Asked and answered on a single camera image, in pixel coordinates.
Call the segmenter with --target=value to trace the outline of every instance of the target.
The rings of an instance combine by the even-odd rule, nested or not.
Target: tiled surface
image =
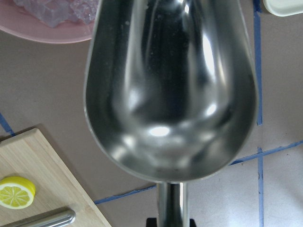
[[[254,49],[253,4],[240,1]],[[264,196],[258,193],[262,171],[254,156],[257,147],[266,154],[303,140],[303,14],[259,15],[263,125],[254,127],[236,157],[254,159],[189,185],[190,214],[198,227],[300,227],[303,222],[303,145],[263,157]],[[88,46],[38,44],[0,32],[0,113],[16,133],[38,127],[90,197],[98,200],[151,183],[115,166],[88,131],[82,107]],[[0,127],[0,140],[8,136]],[[143,227],[147,217],[157,215],[156,190],[98,207],[113,227]],[[261,219],[259,208],[264,208]]]

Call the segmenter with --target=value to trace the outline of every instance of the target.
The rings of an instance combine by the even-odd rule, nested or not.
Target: silver knife handle
[[[73,210],[65,210],[17,227],[62,227],[74,222],[75,218],[76,213]]]

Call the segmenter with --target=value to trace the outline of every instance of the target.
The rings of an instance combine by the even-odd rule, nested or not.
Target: wooden cutting board
[[[32,129],[0,143],[0,179],[13,175],[31,180],[36,195],[32,205],[21,210],[0,206],[0,226],[69,207],[76,212],[71,227],[110,227],[40,130]]]

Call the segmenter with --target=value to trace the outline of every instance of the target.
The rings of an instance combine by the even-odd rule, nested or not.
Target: lemon flesh
[[[32,204],[35,185],[28,179],[11,176],[0,181],[0,205],[10,209],[23,209]]]

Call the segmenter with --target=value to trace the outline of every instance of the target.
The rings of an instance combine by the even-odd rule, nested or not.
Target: white tray
[[[263,0],[266,9],[279,17],[303,13],[303,0]]]

